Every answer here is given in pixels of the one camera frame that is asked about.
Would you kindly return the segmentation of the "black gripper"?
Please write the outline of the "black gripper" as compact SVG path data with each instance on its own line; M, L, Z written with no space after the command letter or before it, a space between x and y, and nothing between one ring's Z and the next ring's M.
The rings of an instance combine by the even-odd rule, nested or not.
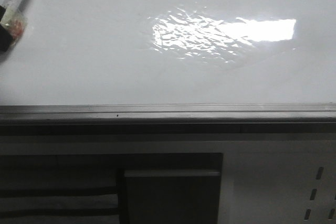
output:
M27 19L18 9L6 10L1 6L1 52L20 40L27 26Z

